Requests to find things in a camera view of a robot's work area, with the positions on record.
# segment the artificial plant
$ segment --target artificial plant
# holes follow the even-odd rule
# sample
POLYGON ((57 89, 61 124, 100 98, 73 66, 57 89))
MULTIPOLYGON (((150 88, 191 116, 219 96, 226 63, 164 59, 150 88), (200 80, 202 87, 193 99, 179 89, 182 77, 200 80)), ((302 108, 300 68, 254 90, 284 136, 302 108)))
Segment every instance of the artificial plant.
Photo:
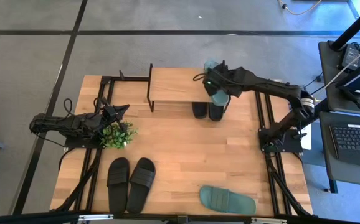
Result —
POLYGON ((103 130, 103 137, 101 144, 105 147, 115 147, 123 149, 127 144, 133 140, 133 136, 137 134, 137 129, 133 129, 133 123, 123 122, 125 131, 119 127, 118 124, 111 124, 103 130))

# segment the wooden tabletop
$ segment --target wooden tabletop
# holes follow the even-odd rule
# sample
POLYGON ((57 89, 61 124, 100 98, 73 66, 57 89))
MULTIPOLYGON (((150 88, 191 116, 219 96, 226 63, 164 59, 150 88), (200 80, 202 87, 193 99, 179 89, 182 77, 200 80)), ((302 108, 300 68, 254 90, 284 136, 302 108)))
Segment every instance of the wooden tabletop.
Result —
MULTIPOLYGON (((85 76, 76 114, 93 111, 100 79, 101 76, 85 76)), ((265 160, 258 145, 255 93, 250 91, 233 98, 223 120, 213 122, 194 118, 190 102, 155 103, 152 113, 146 99, 147 84, 115 82, 112 103, 131 105, 125 120, 131 121, 139 134, 124 150, 103 150, 92 211, 109 213, 106 185, 113 160, 127 158, 132 172, 138 159, 147 157, 155 163, 156 177, 142 213, 231 215, 209 210, 200 202, 199 189, 212 185, 252 197, 257 215, 273 215, 265 160)), ((272 106, 276 121, 288 113, 283 99, 272 97, 272 106)), ((76 149, 63 160, 51 209, 61 205, 77 185, 84 154, 85 149, 76 149)), ((287 186, 302 206, 312 212, 300 161, 287 153, 282 153, 282 159, 287 186)), ((88 186, 81 208, 85 208, 87 192, 88 186)), ((284 211, 278 186, 277 194, 280 210, 284 211)))
POLYGON ((192 80, 202 72, 202 68, 153 68, 149 98, 166 102, 211 102, 202 80, 192 80))

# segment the green slide sandal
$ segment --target green slide sandal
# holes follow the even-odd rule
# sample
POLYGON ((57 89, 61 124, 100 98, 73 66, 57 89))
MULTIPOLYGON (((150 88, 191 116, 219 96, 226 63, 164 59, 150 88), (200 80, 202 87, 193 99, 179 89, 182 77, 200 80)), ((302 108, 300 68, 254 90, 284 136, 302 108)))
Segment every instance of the green slide sandal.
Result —
POLYGON ((256 212, 256 203, 252 198, 228 189, 202 186, 199 198, 205 207, 213 211, 242 215, 254 215, 256 212))

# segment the white cable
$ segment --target white cable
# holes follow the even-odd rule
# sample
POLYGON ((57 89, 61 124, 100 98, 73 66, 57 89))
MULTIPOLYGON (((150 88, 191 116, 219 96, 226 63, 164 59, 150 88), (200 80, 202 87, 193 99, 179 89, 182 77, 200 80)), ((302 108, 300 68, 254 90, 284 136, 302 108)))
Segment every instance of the white cable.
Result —
POLYGON ((283 9, 286 9, 288 12, 290 12, 290 14, 296 15, 296 16, 302 15, 302 14, 304 14, 304 13, 306 13, 306 12, 314 9, 321 1, 322 1, 322 0, 319 0, 314 6, 312 6, 311 8, 309 8, 308 10, 306 10, 305 12, 294 13, 294 12, 292 12, 292 11, 288 8, 288 6, 287 6, 286 4, 284 4, 284 2, 283 2, 282 0, 278 0, 278 2, 281 4, 281 7, 282 7, 283 9))
POLYGON ((328 82, 327 85, 324 86, 324 88, 322 88, 320 91, 318 91, 316 93, 316 95, 318 95, 319 93, 321 93, 322 91, 324 91, 327 87, 329 87, 330 84, 332 84, 334 82, 334 80, 340 76, 350 65, 352 65, 355 61, 359 60, 360 58, 360 54, 358 57, 356 57, 353 61, 351 61, 347 66, 345 66, 338 74, 335 75, 335 77, 333 79, 331 79, 331 81, 328 82))

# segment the black slide sandal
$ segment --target black slide sandal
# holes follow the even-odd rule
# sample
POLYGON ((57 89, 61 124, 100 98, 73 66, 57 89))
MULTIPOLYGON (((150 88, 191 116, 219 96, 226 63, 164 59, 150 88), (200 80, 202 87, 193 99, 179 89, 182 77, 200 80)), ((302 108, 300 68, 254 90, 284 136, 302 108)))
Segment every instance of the black slide sandal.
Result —
POLYGON ((213 103, 209 103, 209 118, 212 121, 221 121, 224 114, 224 106, 216 106, 213 103))
POLYGON ((153 161, 141 158, 130 177, 130 194, 127 211, 131 214, 140 214, 147 201, 148 192, 155 178, 153 161))
POLYGON ((197 119, 204 119, 207 114, 207 103, 192 102, 192 113, 197 119))
POLYGON ((126 210, 129 173, 129 161, 124 157, 115 159, 108 170, 108 201, 114 215, 121 215, 126 210))

